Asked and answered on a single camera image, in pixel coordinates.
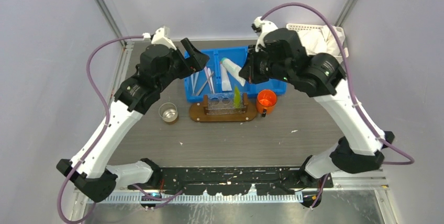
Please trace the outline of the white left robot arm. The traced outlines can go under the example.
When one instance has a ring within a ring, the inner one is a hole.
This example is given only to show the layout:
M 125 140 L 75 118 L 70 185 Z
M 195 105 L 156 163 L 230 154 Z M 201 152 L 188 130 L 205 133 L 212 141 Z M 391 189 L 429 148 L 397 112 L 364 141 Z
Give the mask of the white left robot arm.
M 187 39 L 181 40 L 188 57 L 165 43 L 152 43 L 140 55 L 136 72 L 124 80 L 105 108 L 106 116 L 87 144 L 71 159 L 56 165 L 84 195 L 95 203 L 105 200 L 116 188 L 142 184 L 147 189 L 160 185 L 158 165 L 145 158 L 132 164 L 108 165 L 124 136 L 160 99 L 160 94 L 176 79 L 201 71 L 209 56 Z

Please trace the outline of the blue plastic divided bin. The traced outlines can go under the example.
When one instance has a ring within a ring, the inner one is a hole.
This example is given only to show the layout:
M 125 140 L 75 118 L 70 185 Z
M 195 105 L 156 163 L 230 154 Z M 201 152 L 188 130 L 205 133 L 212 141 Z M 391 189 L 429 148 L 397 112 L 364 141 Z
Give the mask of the blue plastic divided bin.
M 214 91 L 215 93 L 222 93 L 221 89 L 221 77 L 220 77 L 220 60 L 222 58 L 228 58 L 238 66 L 242 67 L 247 58 L 247 46 L 242 47 L 231 47 L 231 48 L 216 48 L 216 49 L 206 49 L 201 52 L 209 56 L 209 61 L 207 62 L 207 67 L 214 73 L 212 76 Z M 232 89 L 237 86 L 242 93 L 246 93 L 249 98 L 257 97 L 258 93 L 264 89 L 270 89 L 274 91 L 277 95 L 283 95 L 286 93 L 287 84 L 282 81 L 270 79 L 267 82 L 260 84 L 250 84 L 246 83 L 244 86 L 241 86 L 236 79 L 234 79 L 230 74 L 229 80 L 231 82 Z M 195 95 L 192 95 L 192 85 L 191 78 L 187 77 L 184 79 L 185 85 L 185 96 L 186 100 L 189 103 L 197 103 L 203 100 L 203 96 L 206 94 L 211 94 L 209 90 L 208 84 L 205 86 L 203 91 L 199 96 L 196 96 L 197 91 L 203 85 L 203 83 L 207 80 L 207 76 L 203 71 L 200 71 L 197 84 L 195 88 Z

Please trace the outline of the orange plastic mug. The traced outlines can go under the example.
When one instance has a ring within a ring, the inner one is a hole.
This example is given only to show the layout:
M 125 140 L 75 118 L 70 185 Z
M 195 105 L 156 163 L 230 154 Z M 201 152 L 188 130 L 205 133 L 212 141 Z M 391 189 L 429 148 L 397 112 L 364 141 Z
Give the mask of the orange plastic mug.
M 257 95 L 256 108 L 261 117 L 273 112 L 278 101 L 276 93 L 270 89 L 261 90 Z

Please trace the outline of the yellow-green toothpaste tube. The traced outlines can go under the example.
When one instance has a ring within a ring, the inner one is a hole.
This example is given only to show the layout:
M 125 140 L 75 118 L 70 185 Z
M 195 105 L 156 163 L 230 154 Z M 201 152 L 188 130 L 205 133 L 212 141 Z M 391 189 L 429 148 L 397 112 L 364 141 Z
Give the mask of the yellow-green toothpaste tube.
M 234 108 L 241 107 L 241 94 L 240 94 L 240 90 L 237 86 L 235 86 L 235 89 L 234 89 L 233 105 L 234 105 Z

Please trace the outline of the white toothpaste tube orange cap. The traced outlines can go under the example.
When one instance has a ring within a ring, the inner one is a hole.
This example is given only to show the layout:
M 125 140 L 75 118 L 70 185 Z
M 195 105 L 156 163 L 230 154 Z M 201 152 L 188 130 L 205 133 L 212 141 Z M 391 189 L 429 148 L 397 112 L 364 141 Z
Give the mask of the white toothpaste tube orange cap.
M 232 91 L 231 82 L 225 67 L 220 64 L 220 76 L 221 76 L 221 89 L 223 92 Z

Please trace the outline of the brown wooden oval tray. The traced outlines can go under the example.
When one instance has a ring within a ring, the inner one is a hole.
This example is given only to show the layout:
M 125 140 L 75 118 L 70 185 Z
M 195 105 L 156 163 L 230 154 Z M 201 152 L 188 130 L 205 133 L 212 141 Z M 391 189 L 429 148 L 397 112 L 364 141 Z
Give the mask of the brown wooden oval tray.
M 245 122 L 252 121 L 257 116 L 256 106 L 247 102 L 247 112 L 243 114 L 231 115 L 207 115 L 204 112 L 206 101 L 194 103 L 190 106 L 189 116 L 195 122 Z

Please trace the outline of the clear textured toothbrush holder rack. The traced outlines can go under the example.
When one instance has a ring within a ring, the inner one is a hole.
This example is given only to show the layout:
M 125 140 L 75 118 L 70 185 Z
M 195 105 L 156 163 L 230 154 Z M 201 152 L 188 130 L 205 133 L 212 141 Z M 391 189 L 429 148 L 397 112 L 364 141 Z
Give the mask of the clear textured toothbrush holder rack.
M 233 105 L 234 93 L 215 93 L 204 96 L 206 107 L 204 112 L 207 115 L 231 115 L 243 114 L 247 112 L 247 105 L 244 104 L 241 96 L 241 107 L 234 108 Z

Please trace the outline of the white toothpaste tube green cap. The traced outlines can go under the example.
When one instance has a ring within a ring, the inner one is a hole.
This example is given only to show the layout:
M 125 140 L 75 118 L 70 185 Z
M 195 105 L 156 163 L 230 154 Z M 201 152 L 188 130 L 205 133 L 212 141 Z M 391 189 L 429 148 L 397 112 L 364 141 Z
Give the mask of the white toothpaste tube green cap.
M 246 83 L 246 80 L 243 77 L 240 77 L 239 72 L 241 70 L 241 67 L 238 66 L 237 64 L 235 64 L 234 62 L 232 62 L 230 59 L 228 58 L 222 58 L 221 59 L 221 64 L 223 65 L 223 67 L 226 69 L 226 71 L 234 78 L 237 80 L 237 82 L 241 85 L 244 86 Z

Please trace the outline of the silver metal cup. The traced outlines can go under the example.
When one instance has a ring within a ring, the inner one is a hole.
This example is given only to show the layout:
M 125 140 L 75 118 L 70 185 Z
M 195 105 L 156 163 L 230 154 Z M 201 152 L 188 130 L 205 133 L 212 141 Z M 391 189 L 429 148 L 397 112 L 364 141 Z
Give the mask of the silver metal cup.
M 173 103 L 164 103 L 159 107 L 159 116 L 166 124 L 175 124 L 179 119 L 177 107 Z

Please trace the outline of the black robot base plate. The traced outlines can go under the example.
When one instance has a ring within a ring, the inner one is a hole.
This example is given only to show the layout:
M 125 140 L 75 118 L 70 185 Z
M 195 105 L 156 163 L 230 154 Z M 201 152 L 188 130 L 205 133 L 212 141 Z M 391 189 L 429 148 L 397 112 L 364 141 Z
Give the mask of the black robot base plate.
M 144 191 L 160 190 L 165 194 L 211 196 L 245 195 L 256 190 L 262 195 L 290 195 L 300 189 L 318 190 L 319 181 L 306 186 L 296 178 L 298 167 L 162 167 L 146 183 L 137 185 Z

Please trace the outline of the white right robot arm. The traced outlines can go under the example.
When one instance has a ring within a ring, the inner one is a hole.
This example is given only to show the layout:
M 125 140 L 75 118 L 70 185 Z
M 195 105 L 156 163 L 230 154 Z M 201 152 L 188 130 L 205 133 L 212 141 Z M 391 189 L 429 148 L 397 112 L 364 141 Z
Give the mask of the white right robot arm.
M 372 133 L 352 101 L 346 73 L 330 54 L 308 54 L 296 31 L 278 28 L 259 30 L 255 45 L 239 75 L 253 84 L 275 79 L 287 82 L 319 103 L 335 121 L 343 137 L 332 148 L 309 156 L 295 174 L 305 187 L 335 171 L 350 174 L 378 170 L 384 162 L 381 137 L 394 140 L 390 131 Z

